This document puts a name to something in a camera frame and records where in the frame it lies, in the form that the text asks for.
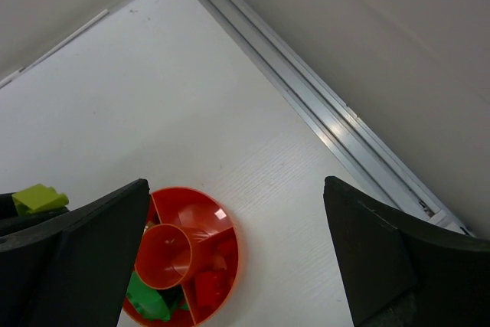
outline red toy block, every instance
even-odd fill
[[[223,257],[232,256],[238,253],[238,244],[236,239],[229,239],[218,246],[218,251]]]
[[[194,277],[198,307],[219,306],[230,291],[227,271],[207,271]]]

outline metal profile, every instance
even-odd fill
[[[243,0],[199,0],[364,190],[408,214],[469,233],[439,199]]]

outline green toy block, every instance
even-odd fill
[[[131,274],[126,296],[136,311],[148,320],[168,322],[178,307],[178,302],[167,306],[158,291],[145,285],[136,272]]]
[[[68,204],[66,194],[58,194],[53,187],[46,187],[42,184],[18,191],[12,195],[12,199],[19,216],[52,211]]]

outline white panel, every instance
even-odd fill
[[[352,326],[322,191],[354,179],[197,0],[102,21],[0,91],[0,126],[0,192],[43,182],[76,208],[143,177],[224,203],[248,260],[207,325]]]

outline red plastic container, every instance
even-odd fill
[[[180,285],[189,310],[170,322],[141,317],[126,299],[123,309],[142,325],[191,327],[208,320],[237,285],[240,248],[229,214],[214,199],[190,188],[152,193],[135,269],[154,289]]]

